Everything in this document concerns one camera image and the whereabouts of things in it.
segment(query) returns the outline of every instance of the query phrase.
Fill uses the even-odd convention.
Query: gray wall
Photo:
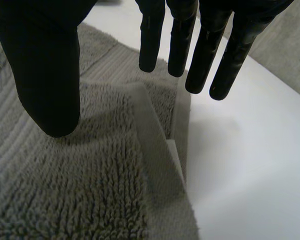
[[[225,29],[227,38],[232,19]],[[300,0],[295,0],[257,37],[249,55],[300,94]]]

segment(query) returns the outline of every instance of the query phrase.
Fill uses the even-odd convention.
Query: terry cloth towel
[[[63,138],[25,112],[0,48],[0,238],[198,239],[175,159],[187,154],[184,78],[162,60],[142,73],[136,51],[84,24],[78,32],[81,120]]]

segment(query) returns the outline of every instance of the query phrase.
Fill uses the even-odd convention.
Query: folded towel
[[[163,61],[158,75],[136,70],[136,51],[92,27],[78,32],[81,119],[69,136],[39,129],[0,65],[0,237],[198,239],[167,144],[180,135],[184,154],[181,80],[163,74]]]

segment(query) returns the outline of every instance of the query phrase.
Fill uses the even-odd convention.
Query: black glove
[[[143,14],[139,67],[152,72],[158,57],[165,16],[164,0],[136,0]],[[210,96],[223,100],[229,93],[248,52],[259,35],[293,0],[199,0],[201,29],[185,88],[202,91],[228,19],[235,12],[233,29],[210,88]],[[174,18],[168,72],[180,77],[188,57],[198,0],[167,0]]]

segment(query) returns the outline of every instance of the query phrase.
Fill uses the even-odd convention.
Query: white table
[[[85,23],[140,47],[142,15],[133,0],[98,3]],[[159,57],[168,60],[167,9]],[[200,31],[197,19],[186,68]],[[227,40],[222,39],[206,87],[192,96],[187,191],[206,240],[300,240],[300,95],[248,57],[228,97],[209,87]]]

